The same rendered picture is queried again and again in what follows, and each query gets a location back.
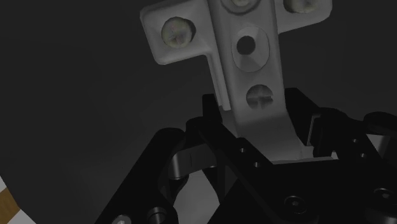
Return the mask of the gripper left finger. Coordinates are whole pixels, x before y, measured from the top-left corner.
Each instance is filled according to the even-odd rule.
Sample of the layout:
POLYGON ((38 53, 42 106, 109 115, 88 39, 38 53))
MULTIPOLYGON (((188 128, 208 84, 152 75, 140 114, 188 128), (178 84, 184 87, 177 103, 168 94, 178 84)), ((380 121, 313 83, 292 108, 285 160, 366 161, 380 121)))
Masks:
POLYGON ((202 109, 185 130, 164 128, 153 136, 94 224, 179 224, 174 203, 196 171, 219 200, 207 224, 274 224, 249 181, 271 162, 222 124, 214 95, 203 95, 202 109))

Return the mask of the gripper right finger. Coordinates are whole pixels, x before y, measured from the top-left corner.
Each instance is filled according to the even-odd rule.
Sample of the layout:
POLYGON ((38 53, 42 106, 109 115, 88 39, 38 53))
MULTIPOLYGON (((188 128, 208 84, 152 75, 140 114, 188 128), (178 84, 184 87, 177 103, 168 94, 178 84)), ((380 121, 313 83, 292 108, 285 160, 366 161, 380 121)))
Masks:
POLYGON ((333 152, 349 165, 368 164, 375 173, 397 183, 397 156, 382 158, 368 135, 386 136, 387 151, 397 152, 397 116, 375 111, 355 120, 335 108, 321 108, 297 88, 285 90, 286 108, 298 138, 313 147, 313 156, 333 152))

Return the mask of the white metal bracket with screws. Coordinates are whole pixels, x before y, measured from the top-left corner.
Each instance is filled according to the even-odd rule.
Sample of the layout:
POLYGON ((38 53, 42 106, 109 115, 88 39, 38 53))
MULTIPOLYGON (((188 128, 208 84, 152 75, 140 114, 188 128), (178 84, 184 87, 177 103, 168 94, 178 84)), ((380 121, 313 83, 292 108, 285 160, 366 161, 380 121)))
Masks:
POLYGON ((284 96, 279 35, 327 19, 332 0, 163 0, 140 12, 161 65, 205 55, 218 104, 270 161, 304 162, 284 96))

